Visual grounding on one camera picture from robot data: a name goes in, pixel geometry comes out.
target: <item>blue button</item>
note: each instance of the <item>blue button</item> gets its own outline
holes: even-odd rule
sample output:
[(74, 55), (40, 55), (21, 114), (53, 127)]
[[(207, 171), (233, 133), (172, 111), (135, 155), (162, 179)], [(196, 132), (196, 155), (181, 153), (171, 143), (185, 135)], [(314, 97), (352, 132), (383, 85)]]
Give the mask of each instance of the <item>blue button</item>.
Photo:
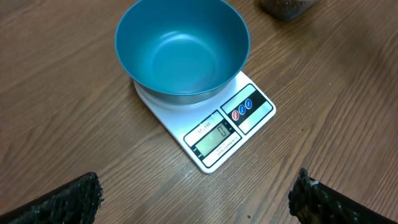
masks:
[(239, 105), (239, 113), (244, 115), (246, 113), (246, 108), (243, 105)]
[(250, 110), (250, 109), (251, 109), (251, 106), (253, 106), (253, 104), (251, 103), (251, 100), (250, 100), (250, 99), (247, 99), (247, 100), (244, 102), (244, 105), (246, 106), (246, 108), (247, 108), (248, 110)]

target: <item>wood grain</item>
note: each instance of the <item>wood grain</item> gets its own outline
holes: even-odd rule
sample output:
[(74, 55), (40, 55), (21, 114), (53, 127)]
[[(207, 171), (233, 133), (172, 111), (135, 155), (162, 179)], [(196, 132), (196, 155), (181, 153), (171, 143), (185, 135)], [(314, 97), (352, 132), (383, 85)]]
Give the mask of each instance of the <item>wood grain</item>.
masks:
[(252, 49), (244, 72), (276, 116), (202, 174), (137, 97), (114, 53), (131, 1), (0, 1), (0, 213), (88, 171), (96, 223), (297, 223), (306, 167), (398, 222), (398, 1), (321, 0), (283, 23), (231, 0)]

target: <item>blue plastic bowl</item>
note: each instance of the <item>blue plastic bowl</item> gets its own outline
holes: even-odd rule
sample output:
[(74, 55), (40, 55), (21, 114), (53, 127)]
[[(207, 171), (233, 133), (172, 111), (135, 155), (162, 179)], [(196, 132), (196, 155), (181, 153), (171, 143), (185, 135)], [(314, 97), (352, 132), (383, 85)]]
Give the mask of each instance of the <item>blue plastic bowl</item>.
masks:
[(187, 96), (232, 80), (248, 59), (250, 36), (222, 0), (141, 0), (120, 20), (115, 48), (142, 86)]

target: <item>button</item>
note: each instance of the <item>button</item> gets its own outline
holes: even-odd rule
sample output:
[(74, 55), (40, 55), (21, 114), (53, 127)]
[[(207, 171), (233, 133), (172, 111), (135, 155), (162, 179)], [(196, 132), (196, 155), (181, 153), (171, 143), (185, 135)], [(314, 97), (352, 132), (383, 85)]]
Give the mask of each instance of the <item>button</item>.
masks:
[(246, 113), (246, 108), (243, 105), (239, 105), (239, 113), (244, 115)]
[(244, 102), (244, 105), (245, 105), (245, 107), (246, 107), (248, 110), (250, 110), (251, 107), (253, 106), (253, 104), (251, 103), (251, 100), (250, 100), (250, 99), (247, 99), (247, 100)]
[(232, 119), (237, 121), (239, 119), (239, 112), (237, 110), (232, 111)]

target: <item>digital kitchen scale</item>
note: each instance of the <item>digital kitchen scale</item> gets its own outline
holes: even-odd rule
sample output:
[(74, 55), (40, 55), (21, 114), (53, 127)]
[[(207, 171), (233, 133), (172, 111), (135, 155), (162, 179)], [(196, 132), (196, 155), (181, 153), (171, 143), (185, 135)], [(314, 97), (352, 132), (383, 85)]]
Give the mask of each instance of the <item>digital kitchen scale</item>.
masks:
[(190, 105), (167, 103), (134, 84), (143, 102), (207, 174), (219, 168), (276, 113), (271, 100), (243, 72), (217, 95)]

